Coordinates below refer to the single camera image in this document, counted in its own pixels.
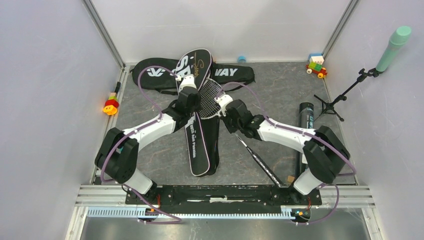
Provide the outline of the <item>white frame racket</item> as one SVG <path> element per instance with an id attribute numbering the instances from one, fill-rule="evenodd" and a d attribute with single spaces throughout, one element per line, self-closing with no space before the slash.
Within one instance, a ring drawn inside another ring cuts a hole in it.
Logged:
<path id="1" fill-rule="evenodd" d="M 215 102 L 215 97 L 220 97 L 224 94 L 226 93 L 222 89 L 222 86 L 216 81 L 211 78 L 205 80 L 203 86 L 199 90 L 199 95 L 201 97 L 201 109 L 198 113 L 201 119 L 211 119 L 214 117 L 218 117 L 223 121 L 223 117 L 226 115 L 226 113 L 221 112 L 220 106 Z M 233 100 L 232 103 L 244 102 L 237 99 Z M 271 168 L 265 163 L 265 161 L 237 134 L 237 131 L 239 131 L 248 138 L 255 137 L 255 134 L 252 130 L 245 129 L 245 127 L 256 123 L 254 116 L 249 110 L 247 110 L 247 113 L 245 114 L 243 119 L 245 120 L 245 125 L 243 127 L 226 127 L 228 132 L 231 134 L 235 134 L 238 140 L 244 145 L 246 150 L 252 156 L 253 160 L 266 173 L 266 175 L 271 179 L 271 181 L 278 188 L 283 188 L 285 186 L 284 183 L 277 177 L 277 175 L 271 170 Z"/>

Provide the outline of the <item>black sport racket bag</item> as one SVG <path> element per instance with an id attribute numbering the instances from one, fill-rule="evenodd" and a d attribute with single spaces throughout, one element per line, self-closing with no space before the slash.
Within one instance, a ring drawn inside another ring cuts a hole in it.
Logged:
<path id="1" fill-rule="evenodd" d="M 185 53 L 179 60 L 177 70 L 182 70 L 183 66 L 189 69 L 190 65 L 194 66 L 194 70 L 199 70 L 199 64 L 213 63 L 213 57 L 209 50 L 205 48 L 197 48 Z M 195 85 L 198 93 L 203 86 L 205 80 L 196 80 Z M 216 118 L 201 119 L 199 111 L 193 112 L 184 126 L 190 172 L 195 177 L 204 177 L 215 173 L 219 162 L 218 151 L 215 149 L 217 144 L 217 133 L 219 121 Z"/>

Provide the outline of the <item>black crossway racket bag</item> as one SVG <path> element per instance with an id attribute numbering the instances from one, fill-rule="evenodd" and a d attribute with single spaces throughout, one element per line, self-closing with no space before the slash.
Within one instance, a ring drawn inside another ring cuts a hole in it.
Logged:
<path id="1" fill-rule="evenodd" d="M 224 85 L 228 82 L 239 82 L 248 85 L 255 82 L 254 70 L 249 66 L 219 64 L 213 62 L 212 64 L 200 63 L 198 65 L 198 71 L 195 71 L 193 65 L 190 65 L 189 69 L 186 69 L 186 67 L 183 66 L 181 70 L 177 70 L 179 67 L 179 61 L 177 59 L 153 57 L 140 61 L 131 71 L 135 85 L 138 85 L 138 77 L 141 71 L 146 67 L 150 68 L 147 69 L 141 76 L 141 87 L 145 90 L 156 90 L 161 94 L 172 96 L 178 94 L 175 77 L 162 69 L 162 67 L 182 76 L 186 74 L 193 74 L 195 75 L 196 80 L 203 80 L 204 77 L 212 78 L 220 85 Z"/>

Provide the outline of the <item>black shuttlecock tube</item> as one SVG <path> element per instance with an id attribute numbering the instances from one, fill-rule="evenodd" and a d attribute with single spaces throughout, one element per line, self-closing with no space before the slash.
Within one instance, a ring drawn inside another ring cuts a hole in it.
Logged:
<path id="1" fill-rule="evenodd" d="M 299 105 L 298 125 L 300 128 L 312 129 L 314 124 L 314 105 L 310 102 L 302 102 Z M 305 171 L 307 164 L 304 163 L 304 155 L 297 154 L 296 176 Z"/>

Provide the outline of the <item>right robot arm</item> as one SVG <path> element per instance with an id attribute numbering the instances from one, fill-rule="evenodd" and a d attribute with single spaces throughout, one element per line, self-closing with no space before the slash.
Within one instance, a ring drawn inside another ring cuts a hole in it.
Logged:
<path id="1" fill-rule="evenodd" d="M 350 153 L 331 128 L 300 128 L 287 125 L 262 114 L 252 115 L 239 99 L 220 102 L 221 118 L 230 133 L 240 132 L 247 138 L 272 142 L 303 154 L 308 168 L 291 184 L 289 199 L 302 204 L 309 193 L 322 184 L 331 184 L 342 168 L 349 164 Z"/>

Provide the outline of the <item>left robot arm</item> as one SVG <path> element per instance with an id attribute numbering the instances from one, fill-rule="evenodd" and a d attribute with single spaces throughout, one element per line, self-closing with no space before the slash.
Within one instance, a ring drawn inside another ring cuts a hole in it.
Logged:
<path id="1" fill-rule="evenodd" d="M 145 204 L 153 203 L 157 198 L 155 183 L 137 169 L 138 154 L 147 145 L 184 127 L 199 108 L 198 90 L 185 86 L 158 117 L 125 130 L 111 128 L 94 161 L 101 170 L 101 181 L 126 185 L 136 190 Z"/>

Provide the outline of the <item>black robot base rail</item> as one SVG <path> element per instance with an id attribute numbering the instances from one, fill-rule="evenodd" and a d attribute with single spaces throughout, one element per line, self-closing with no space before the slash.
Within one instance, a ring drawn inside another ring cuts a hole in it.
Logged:
<path id="1" fill-rule="evenodd" d="M 302 195 L 275 184 L 159 185 L 144 198 L 168 214 L 277 214 L 282 206 L 322 205 L 320 191 Z"/>

